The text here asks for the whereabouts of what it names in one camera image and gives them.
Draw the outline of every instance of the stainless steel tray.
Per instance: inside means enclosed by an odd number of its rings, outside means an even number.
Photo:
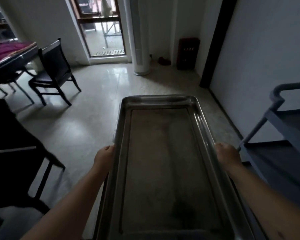
[[[122,100],[94,239],[254,239],[193,96]]]

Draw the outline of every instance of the hand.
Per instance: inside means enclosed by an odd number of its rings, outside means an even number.
[[[96,169],[99,173],[102,173],[104,176],[106,176],[112,167],[114,154],[114,144],[101,148],[94,157],[92,168]]]
[[[233,168],[243,167],[239,152],[227,143],[218,142],[214,144],[218,161],[227,173]]]

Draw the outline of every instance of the dark door frame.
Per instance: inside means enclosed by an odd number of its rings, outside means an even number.
[[[237,0],[222,0],[218,21],[213,33],[200,87],[209,88],[221,52],[222,44],[233,15]]]

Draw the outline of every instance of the forearm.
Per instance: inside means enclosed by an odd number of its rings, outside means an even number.
[[[92,168],[68,195],[22,237],[22,240],[81,239],[105,176],[98,168]]]
[[[228,171],[271,240],[300,239],[300,209],[244,166]]]

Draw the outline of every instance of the black chair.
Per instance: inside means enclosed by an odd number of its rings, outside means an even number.
[[[46,102],[42,95],[60,95],[64,101],[71,106],[71,103],[66,98],[65,94],[61,90],[61,86],[66,81],[72,81],[77,89],[81,92],[75,77],[73,76],[70,65],[63,54],[61,48],[61,39],[50,44],[48,47],[38,51],[41,63],[45,71],[40,72],[29,81],[29,86],[36,92],[41,99],[41,102],[46,106]],[[41,88],[56,88],[58,93],[40,92],[37,87]]]
[[[44,158],[49,164],[35,197],[31,197],[28,191]],[[65,166],[19,123],[6,101],[0,99],[0,208],[33,207],[46,214],[49,207],[40,196],[52,165],[65,170]]]
[[[18,72],[8,72],[8,73],[4,73],[4,74],[0,74],[0,84],[8,84],[10,86],[10,88],[13,90],[13,92],[16,92],[16,90],[14,89],[14,87],[12,87],[12,83],[16,84],[16,86],[27,96],[27,98],[31,101],[32,104],[34,104],[35,102],[32,100],[32,98],[27,94],[27,92],[20,87],[20,85],[17,83],[17,80],[20,78],[20,76],[26,71],[26,68],[24,67],[23,70],[20,71],[20,73]],[[8,95],[8,93],[6,91],[4,91],[2,88],[0,88],[0,91],[4,93],[5,96]]]

